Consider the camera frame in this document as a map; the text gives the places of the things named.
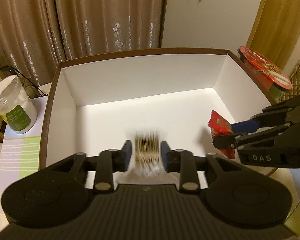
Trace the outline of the red candy packet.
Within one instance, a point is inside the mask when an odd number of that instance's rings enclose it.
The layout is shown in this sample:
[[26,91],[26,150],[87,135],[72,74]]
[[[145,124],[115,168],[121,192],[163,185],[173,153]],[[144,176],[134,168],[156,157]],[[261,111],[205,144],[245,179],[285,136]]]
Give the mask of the red candy packet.
[[[211,137],[215,139],[216,137],[233,135],[233,130],[230,123],[223,118],[220,114],[218,114],[215,110],[212,110],[210,115],[210,120],[207,124],[209,128],[211,128]],[[228,159],[235,158],[235,149],[228,148],[227,144],[222,146],[219,149]]]

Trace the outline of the cotton swab bag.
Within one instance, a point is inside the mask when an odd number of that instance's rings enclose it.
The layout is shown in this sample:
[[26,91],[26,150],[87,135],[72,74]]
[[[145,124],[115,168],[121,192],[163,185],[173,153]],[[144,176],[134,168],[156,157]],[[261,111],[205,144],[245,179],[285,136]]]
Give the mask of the cotton swab bag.
[[157,130],[139,130],[133,134],[133,156],[126,180],[130,184],[166,184],[169,181],[163,167]]

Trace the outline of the red lid noodle cup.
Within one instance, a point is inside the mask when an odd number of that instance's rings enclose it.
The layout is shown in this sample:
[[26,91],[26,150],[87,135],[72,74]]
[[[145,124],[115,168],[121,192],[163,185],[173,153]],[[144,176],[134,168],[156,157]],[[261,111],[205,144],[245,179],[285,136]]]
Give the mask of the red lid noodle cup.
[[280,101],[283,94],[290,92],[292,83],[279,67],[249,47],[240,46],[237,51],[240,60],[249,68],[276,102]]

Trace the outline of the brown cardboard box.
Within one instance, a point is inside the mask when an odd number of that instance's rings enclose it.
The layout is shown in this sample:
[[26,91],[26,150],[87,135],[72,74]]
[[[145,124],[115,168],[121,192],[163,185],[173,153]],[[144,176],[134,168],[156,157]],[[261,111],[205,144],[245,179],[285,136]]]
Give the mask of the brown cardboard box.
[[227,50],[145,49],[65,61],[47,98],[39,166],[119,149],[138,134],[204,156],[215,152],[207,125],[212,111],[234,123],[274,103]]

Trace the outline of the checkered tablecloth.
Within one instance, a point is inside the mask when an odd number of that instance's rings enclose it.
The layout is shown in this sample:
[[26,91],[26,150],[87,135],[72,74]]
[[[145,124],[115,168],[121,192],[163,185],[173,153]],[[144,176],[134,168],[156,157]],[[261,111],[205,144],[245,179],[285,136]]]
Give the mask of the checkered tablecloth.
[[[32,100],[37,112],[34,126],[24,134],[17,134],[6,127],[4,140],[0,144],[0,200],[4,189],[9,185],[38,171],[39,148],[47,96]],[[0,231],[8,221],[0,202]]]

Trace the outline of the white plastic jar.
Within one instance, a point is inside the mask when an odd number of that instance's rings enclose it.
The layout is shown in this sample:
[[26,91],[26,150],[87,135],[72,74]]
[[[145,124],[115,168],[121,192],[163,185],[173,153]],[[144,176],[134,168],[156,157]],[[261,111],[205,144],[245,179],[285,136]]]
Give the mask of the white plastic jar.
[[17,134],[29,131],[37,120],[37,110],[16,75],[0,82],[0,116]]

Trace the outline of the beige curtain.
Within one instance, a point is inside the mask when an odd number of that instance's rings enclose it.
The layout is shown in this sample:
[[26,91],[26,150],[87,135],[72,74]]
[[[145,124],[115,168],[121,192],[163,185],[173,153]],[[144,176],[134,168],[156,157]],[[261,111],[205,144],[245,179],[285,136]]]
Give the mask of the beige curtain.
[[37,85],[79,57],[158,48],[165,0],[0,0],[0,66]]

